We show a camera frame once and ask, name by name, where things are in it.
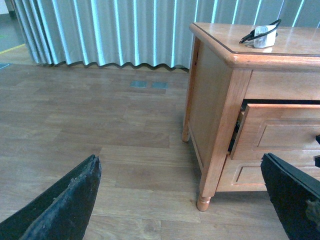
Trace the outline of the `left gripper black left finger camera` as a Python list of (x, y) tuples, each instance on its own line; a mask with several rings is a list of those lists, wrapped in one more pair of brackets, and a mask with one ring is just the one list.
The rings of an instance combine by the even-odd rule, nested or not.
[(0, 224), (2, 240), (81, 240), (95, 205), (102, 167), (89, 156)]

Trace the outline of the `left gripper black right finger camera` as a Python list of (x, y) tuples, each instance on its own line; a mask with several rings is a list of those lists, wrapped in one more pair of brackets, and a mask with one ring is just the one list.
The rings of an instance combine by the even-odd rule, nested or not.
[(320, 181), (272, 153), (260, 165), (270, 201), (290, 240), (320, 238)]

